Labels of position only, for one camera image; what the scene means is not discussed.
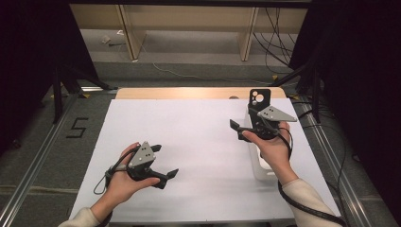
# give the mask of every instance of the white tabletop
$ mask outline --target white tabletop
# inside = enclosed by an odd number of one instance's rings
[[[112,222],[131,224],[265,221],[293,218],[277,190],[277,181],[253,175],[248,145],[237,139],[229,120],[243,125],[246,99],[113,100],[98,137],[71,217],[99,198],[94,188],[104,172],[133,142],[162,145],[151,166],[176,178],[161,190],[141,190],[118,206]],[[296,116],[290,101],[271,105]],[[312,184],[324,202],[340,212],[324,181],[299,122],[290,122],[294,139],[291,164]]]

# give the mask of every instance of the person's right hand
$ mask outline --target person's right hand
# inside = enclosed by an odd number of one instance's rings
[[[290,142],[289,124],[282,121],[279,124],[279,128],[281,128],[280,134]],[[250,131],[244,131],[242,134],[259,147],[263,159],[270,165],[282,185],[298,179],[289,164],[288,147],[280,137],[264,140]]]

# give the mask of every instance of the sleeve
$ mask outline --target sleeve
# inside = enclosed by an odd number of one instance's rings
[[[318,192],[307,182],[298,179],[283,185],[283,191],[294,201],[315,210],[334,215],[333,211],[323,202]],[[298,227],[340,227],[339,224],[309,215],[308,213],[290,205]]]
[[[100,222],[95,218],[91,209],[86,207],[80,209],[73,219],[63,222],[59,227],[92,227],[99,224]]]

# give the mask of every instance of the table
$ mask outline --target table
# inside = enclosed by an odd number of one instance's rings
[[[137,192],[114,210],[112,222],[220,223],[293,218],[278,193],[277,181],[255,179],[248,144],[237,140],[236,132],[229,127],[230,118],[238,123],[244,119],[250,89],[121,89],[107,113],[71,217],[98,199],[93,192],[97,182],[135,138],[140,143],[147,140],[151,145],[162,145],[153,170],[165,174],[175,168],[180,171],[163,190]],[[295,115],[283,90],[271,89],[271,104]],[[289,124],[294,137],[293,168],[339,216],[301,125]]]

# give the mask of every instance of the hand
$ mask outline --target hand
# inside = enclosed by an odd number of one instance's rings
[[[279,128],[280,134],[289,142],[289,124],[282,121]],[[282,185],[298,179],[289,163],[288,147],[280,137],[263,140],[250,131],[244,131],[242,134],[259,147],[263,159],[270,165]]]
[[[139,146],[139,143],[131,144],[129,147],[124,149],[120,157],[137,146]],[[127,155],[121,164],[127,165],[131,157],[132,154]],[[153,186],[159,181],[160,179],[158,178],[147,178],[143,181],[136,182],[128,175],[126,171],[117,171],[114,173],[106,192],[91,207],[92,213],[94,213],[97,220],[101,222],[113,211],[117,205],[127,201],[135,192],[139,191],[140,189]]]

